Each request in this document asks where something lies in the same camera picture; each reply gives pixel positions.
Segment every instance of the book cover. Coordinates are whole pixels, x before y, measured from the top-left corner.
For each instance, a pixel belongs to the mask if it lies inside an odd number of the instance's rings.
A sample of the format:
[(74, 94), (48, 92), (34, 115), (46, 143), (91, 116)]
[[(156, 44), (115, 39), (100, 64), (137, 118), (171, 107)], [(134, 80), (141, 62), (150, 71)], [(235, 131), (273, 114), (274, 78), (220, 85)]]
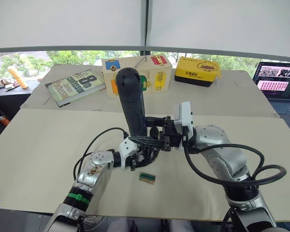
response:
[(59, 107), (105, 88), (103, 79), (93, 70), (86, 70), (45, 86)]

